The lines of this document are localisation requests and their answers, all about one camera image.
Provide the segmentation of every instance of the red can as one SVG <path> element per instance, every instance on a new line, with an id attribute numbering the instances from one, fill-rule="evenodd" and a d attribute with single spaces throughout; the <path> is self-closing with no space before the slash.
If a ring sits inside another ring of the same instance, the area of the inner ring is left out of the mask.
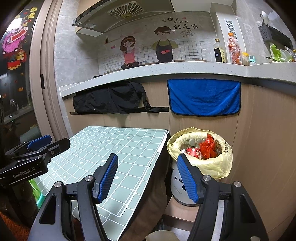
<path id="1" fill-rule="evenodd" d="M 196 158 L 200 157 L 200 149 L 198 147 L 189 147 L 186 149 L 186 153 Z"/>

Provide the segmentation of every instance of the soy sauce bottle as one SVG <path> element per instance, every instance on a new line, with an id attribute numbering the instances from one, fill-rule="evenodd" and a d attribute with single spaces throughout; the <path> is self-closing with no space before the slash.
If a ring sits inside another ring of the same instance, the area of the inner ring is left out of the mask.
<path id="1" fill-rule="evenodd" d="M 216 62 L 220 63 L 226 63 L 226 54 L 225 50 L 222 47 L 222 44 L 220 43 L 219 39 L 215 39 L 216 42 L 214 44 L 214 51 L 215 51 L 215 57 L 216 57 Z"/>

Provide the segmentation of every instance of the cutting mat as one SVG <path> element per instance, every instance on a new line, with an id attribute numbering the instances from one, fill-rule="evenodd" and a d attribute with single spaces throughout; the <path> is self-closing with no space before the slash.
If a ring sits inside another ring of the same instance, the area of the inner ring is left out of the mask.
<path id="1" fill-rule="evenodd" d="M 48 164 L 48 173 L 36 179 L 46 195 L 53 184 L 79 182 L 104 165 L 111 153 L 119 165 L 108 197 L 97 205 L 109 240 L 117 241 L 145 190 L 168 130 L 88 126 L 70 139 L 68 151 Z M 73 215 L 79 218 L 77 202 Z"/>

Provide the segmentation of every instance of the white trash can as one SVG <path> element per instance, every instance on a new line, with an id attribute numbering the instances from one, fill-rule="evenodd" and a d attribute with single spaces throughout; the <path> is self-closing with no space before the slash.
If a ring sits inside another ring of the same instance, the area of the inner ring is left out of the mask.
<path id="1" fill-rule="evenodd" d="M 219 135 L 209 130 L 200 130 L 194 127 L 184 129 L 174 134 L 167 143 L 167 149 L 173 158 L 171 191 L 175 199 L 186 206 L 197 206 L 189 197 L 182 181 L 177 167 L 177 158 L 181 150 L 188 147 L 199 146 L 202 139 L 207 134 L 211 134 L 214 140 L 218 140 L 221 145 L 222 153 L 215 158 L 199 160 L 185 153 L 191 165 L 200 169 L 202 174 L 210 175 L 212 178 L 219 180 L 227 177 L 232 167 L 232 149 L 231 146 Z"/>

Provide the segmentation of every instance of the glass door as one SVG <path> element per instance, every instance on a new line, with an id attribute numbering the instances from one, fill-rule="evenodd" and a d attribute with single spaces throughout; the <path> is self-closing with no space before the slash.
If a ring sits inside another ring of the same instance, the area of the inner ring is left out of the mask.
<path id="1" fill-rule="evenodd" d="M 32 103 L 29 62 L 32 33 L 43 2 L 32 0 L 11 22 L 0 40 L 5 151 L 41 137 Z"/>

